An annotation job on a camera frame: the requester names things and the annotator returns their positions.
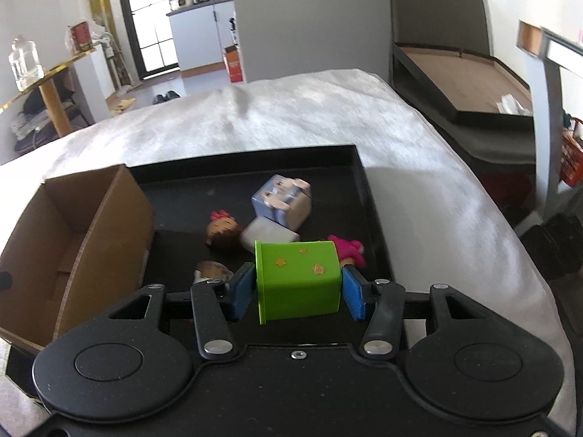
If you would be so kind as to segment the gold round side table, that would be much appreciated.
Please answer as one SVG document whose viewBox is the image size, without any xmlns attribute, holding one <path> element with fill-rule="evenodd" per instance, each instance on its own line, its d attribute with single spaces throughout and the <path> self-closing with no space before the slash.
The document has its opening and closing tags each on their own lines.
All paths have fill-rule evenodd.
<svg viewBox="0 0 583 437">
<path fill-rule="evenodd" d="M 96 50 L 94 47 L 89 48 L 88 50 L 82 51 L 74 55 L 71 59 L 65 60 L 57 66 L 50 68 L 44 74 L 42 79 L 32 83 L 32 85 L 25 89 L 24 92 L 19 93 L 13 99 L 9 100 L 6 104 L 1 106 L 0 114 L 3 114 L 4 111 L 7 111 L 8 108 L 14 104 L 19 98 L 24 97 L 27 93 L 32 91 L 33 89 L 38 88 L 39 93 L 43 98 L 44 105 L 48 111 L 48 115 L 50 116 L 50 120 L 55 128 L 59 137 L 64 137 L 68 134 L 73 132 L 72 125 L 70 123 L 69 118 L 67 117 L 64 108 L 62 107 L 60 97 L 58 96 L 57 87 L 53 81 L 53 78 L 64 71 L 66 68 L 74 64 L 74 62 L 90 55 L 91 53 L 95 52 Z"/>
</svg>

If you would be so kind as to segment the white kitchen cabinet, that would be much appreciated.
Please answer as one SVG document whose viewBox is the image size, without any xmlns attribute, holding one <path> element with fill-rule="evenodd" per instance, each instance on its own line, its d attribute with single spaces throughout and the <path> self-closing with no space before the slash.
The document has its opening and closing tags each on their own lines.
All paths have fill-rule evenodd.
<svg viewBox="0 0 583 437">
<path fill-rule="evenodd" d="M 168 14 L 178 66 L 182 72 L 223 65 L 231 46 L 234 0 L 201 3 Z"/>
</svg>

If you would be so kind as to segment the black tray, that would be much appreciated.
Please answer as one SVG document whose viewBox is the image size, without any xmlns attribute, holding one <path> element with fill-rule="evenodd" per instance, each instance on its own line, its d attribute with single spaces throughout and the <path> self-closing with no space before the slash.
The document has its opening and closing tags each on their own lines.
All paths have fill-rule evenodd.
<svg viewBox="0 0 583 437">
<path fill-rule="evenodd" d="M 403 314 L 365 170 L 353 146 L 279 149 L 144 165 L 154 210 L 143 283 L 197 332 L 280 338 L 359 330 Z"/>
</svg>

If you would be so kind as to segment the clear plastic water jug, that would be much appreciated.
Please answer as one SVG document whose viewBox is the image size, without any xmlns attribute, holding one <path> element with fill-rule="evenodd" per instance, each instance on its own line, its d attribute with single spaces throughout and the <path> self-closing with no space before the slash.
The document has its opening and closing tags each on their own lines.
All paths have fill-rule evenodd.
<svg viewBox="0 0 583 437">
<path fill-rule="evenodd" d="M 39 62 L 39 53 L 36 44 L 23 36 L 16 36 L 12 41 L 11 48 L 9 62 L 16 86 L 20 92 L 24 92 L 44 77 L 43 67 Z"/>
</svg>

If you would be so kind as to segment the orange carton box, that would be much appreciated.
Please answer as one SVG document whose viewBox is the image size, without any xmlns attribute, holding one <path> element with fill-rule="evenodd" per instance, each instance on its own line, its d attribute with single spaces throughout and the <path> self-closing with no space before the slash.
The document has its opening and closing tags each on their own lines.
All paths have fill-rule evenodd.
<svg viewBox="0 0 583 437">
<path fill-rule="evenodd" d="M 231 83 L 240 83 L 244 81 L 237 46 L 225 47 L 223 50 L 223 62 Z"/>
</svg>

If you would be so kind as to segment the doll head red bow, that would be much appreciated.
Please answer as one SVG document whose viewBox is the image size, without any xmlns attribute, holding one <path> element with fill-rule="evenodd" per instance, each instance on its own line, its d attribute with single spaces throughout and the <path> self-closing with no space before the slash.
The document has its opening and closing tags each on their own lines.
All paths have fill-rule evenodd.
<svg viewBox="0 0 583 437">
<path fill-rule="evenodd" d="M 206 244 L 209 247 L 238 242 L 241 227 L 234 217 L 225 210 L 211 211 L 206 229 Z"/>
</svg>

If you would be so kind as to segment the green hexagonal box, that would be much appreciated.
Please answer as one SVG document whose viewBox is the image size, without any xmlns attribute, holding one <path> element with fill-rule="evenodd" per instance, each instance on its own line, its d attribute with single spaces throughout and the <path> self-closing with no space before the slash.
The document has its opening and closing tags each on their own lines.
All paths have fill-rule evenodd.
<svg viewBox="0 0 583 437">
<path fill-rule="evenodd" d="M 260 324 L 337 313 L 341 267 L 331 241 L 254 244 Z"/>
</svg>

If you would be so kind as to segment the black shoes pair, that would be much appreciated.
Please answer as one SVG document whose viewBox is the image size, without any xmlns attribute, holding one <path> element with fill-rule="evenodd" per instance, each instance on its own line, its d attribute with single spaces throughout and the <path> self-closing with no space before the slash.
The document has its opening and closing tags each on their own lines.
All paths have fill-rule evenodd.
<svg viewBox="0 0 583 437">
<path fill-rule="evenodd" d="M 152 104 L 154 105 L 159 105 L 159 104 L 163 104 L 172 100 L 176 100 L 176 99 L 180 99 L 180 95 L 175 92 L 174 90 L 170 90 L 168 91 L 166 94 L 162 95 L 162 94 L 157 94 L 153 101 Z"/>
</svg>

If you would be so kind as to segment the dark bed frame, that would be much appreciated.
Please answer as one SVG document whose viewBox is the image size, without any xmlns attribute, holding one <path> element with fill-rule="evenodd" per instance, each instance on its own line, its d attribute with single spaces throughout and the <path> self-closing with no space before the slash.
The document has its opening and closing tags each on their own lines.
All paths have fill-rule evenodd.
<svg viewBox="0 0 583 437">
<path fill-rule="evenodd" d="M 390 0 L 392 84 L 476 160 L 535 162 L 528 84 L 491 54 L 483 0 Z"/>
</svg>

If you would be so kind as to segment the red tin box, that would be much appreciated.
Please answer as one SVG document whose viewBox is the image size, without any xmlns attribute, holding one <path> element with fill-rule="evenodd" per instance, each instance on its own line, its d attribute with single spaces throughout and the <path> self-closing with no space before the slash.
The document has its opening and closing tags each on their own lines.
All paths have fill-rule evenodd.
<svg viewBox="0 0 583 437">
<path fill-rule="evenodd" d="M 90 28 L 86 21 L 70 27 L 69 34 L 76 53 L 90 50 L 93 47 Z"/>
</svg>

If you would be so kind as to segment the blue rabbit cube box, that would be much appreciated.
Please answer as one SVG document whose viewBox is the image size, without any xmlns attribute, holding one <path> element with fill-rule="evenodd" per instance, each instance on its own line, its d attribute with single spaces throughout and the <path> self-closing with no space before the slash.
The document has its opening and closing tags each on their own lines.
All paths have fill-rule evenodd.
<svg viewBox="0 0 583 437">
<path fill-rule="evenodd" d="M 253 194 L 251 203 L 258 217 L 297 231 L 311 213 L 311 185 L 301 178 L 273 175 Z"/>
</svg>

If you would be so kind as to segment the red basket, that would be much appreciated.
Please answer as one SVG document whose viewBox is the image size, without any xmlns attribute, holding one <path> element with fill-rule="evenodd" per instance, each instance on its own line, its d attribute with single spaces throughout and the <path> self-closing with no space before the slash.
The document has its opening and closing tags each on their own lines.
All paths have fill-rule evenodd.
<svg viewBox="0 0 583 437">
<path fill-rule="evenodd" d="M 562 129 L 560 179 L 574 188 L 582 182 L 582 120 L 571 117 L 568 127 Z"/>
</svg>

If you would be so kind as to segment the brown cardboard box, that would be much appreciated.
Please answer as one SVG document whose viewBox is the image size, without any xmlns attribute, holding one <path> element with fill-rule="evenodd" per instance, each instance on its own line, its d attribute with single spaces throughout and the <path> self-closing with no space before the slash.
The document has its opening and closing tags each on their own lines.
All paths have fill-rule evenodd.
<svg viewBox="0 0 583 437">
<path fill-rule="evenodd" d="M 1 337 L 38 354 L 141 285 L 153 209 L 125 165 L 48 178 L 1 253 Z"/>
</svg>

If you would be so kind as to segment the pink plush toy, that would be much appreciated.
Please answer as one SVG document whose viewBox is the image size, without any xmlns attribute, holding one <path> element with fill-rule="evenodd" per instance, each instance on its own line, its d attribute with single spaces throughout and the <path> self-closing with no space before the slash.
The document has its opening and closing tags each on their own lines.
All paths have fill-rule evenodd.
<svg viewBox="0 0 583 437">
<path fill-rule="evenodd" d="M 329 235 L 327 240 L 334 244 L 341 266 L 353 265 L 357 268 L 364 268 L 367 265 L 365 248 L 360 241 L 346 240 L 334 235 Z"/>
</svg>

